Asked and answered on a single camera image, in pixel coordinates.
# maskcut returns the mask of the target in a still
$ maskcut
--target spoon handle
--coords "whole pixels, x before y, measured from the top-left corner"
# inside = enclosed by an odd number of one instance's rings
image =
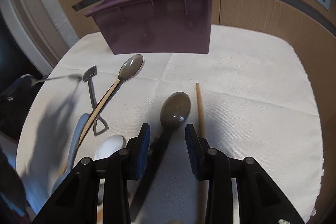
[[[103,108],[103,106],[105,105],[106,101],[109,99],[110,95],[113,93],[113,91],[115,90],[115,88],[117,87],[117,85],[119,84],[120,80],[117,79],[113,85],[109,88],[109,90],[105,93],[105,95],[101,98],[101,100],[99,101],[99,103],[97,104],[96,108],[92,111],[92,113],[90,114],[90,117],[88,119],[88,121],[86,122],[81,136],[79,138],[77,147],[75,149],[75,151],[78,150],[79,146],[81,145],[85,135],[87,134],[87,132],[89,131],[90,127],[92,126],[95,118],[97,117],[97,115],[100,113],[101,109]],[[62,165],[62,170],[61,170],[61,174],[63,174],[66,170],[67,167],[67,162],[68,162],[68,158],[65,160],[65,164]]]
[[[146,197],[155,175],[160,167],[165,151],[168,147],[172,130],[163,130],[160,137],[152,150],[152,153],[147,157],[147,166],[137,187],[136,193],[130,205],[131,221],[135,221]]]

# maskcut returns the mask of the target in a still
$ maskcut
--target light blue utensil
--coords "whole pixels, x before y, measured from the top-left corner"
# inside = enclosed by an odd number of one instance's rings
[[[72,169],[72,165],[74,163],[74,157],[75,157],[75,151],[77,147],[77,143],[79,141],[79,137],[83,131],[83,128],[88,121],[90,115],[88,113],[84,113],[78,120],[75,131],[72,136],[71,144],[70,144],[70,150],[69,150],[69,156],[68,156],[68,163],[67,163],[67,170],[64,174],[62,174],[55,182],[51,193],[53,193],[57,187],[62,183],[62,181],[65,179],[65,177],[70,173]]]

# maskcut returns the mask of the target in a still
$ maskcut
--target wooden handle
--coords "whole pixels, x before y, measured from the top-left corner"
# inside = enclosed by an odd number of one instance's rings
[[[94,109],[94,111],[92,111],[89,119],[87,120],[81,136],[79,137],[79,141],[76,147],[76,151],[78,150],[79,146],[81,145],[85,135],[87,134],[87,132],[89,131],[90,127],[92,126],[95,118],[98,116],[100,110],[102,109],[102,107],[104,106],[104,104],[106,103],[106,101],[108,100],[108,98],[110,97],[110,95],[113,93],[113,91],[115,90],[115,88],[117,87],[117,85],[119,84],[120,80],[117,79],[114,84],[109,88],[109,90],[105,93],[105,95],[103,96],[103,98],[99,101],[98,105],[96,106],[96,108]],[[67,162],[68,162],[68,157],[65,160],[64,164],[62,165],[62,170],[60,174],[64,174],[64,172],[67,169]]]
[[[196,83],[196,97],[197,97],[198,125],[199,125],[198,136],[201,138],[205,138],[205,121],[202,106],[201,89],[199,83]],[[207,202],[206,181],[199,181],[197,185],[197,224],[204,223],[206,202]]]
[[[196,96],[197,96],[197,108],[198,108],[198,126],[199,126],[199,137],[205,138],[205,121],[204,121],[204,113],[202,106],[202,96],[200,84],[196,83]]]

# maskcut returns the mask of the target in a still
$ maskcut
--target chopstick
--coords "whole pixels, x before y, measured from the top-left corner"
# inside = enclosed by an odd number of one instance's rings
[[[200,84],[196,83],[196,97],[198,108],[198,136],[205,138],[205,121],[202,105],[202,96]],[[197,224],[204,223],[205,220],[205,205],[206,205],[206,181],[199,181],[197,186]]]

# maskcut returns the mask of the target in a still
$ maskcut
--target spoon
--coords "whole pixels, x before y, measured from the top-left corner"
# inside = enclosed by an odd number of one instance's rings
[[[118,90],[118,88],[127,80],[134,77],[141,69],[143,64],[143,56],[141,54],[133,55],[129,58],[120,68],[118,79],[113,83],[113,85],[109,88],[109,90],[105,93],[105,95],[101,98],[99,103],[97,104],[96,108],[90,114],[88,121],[86,122],[83,131],[80,135],[79,142],[77,144],[76,150],[78,150],[79,146],[81,145],[85,135],[89,131],[90,127],[92,126],[96,117],[100,114],[100,112],[104,109],[106,104],[108,103],[109,99],[113,95],[114,90]],[[67,168],[67,160],[62,166],[61,173],[63,174]]]
[[[137,187],[130,206],[131,221],[135,221],[137,215],[149,192],[151,184],[160,167],[164,153],[168,147],[172,133],[180,128],[190,113],[190,99],[184,92],[176,92],[164,102],[160,122],[162,133],[151,145],[151,153],[147,157],[147,167]]]

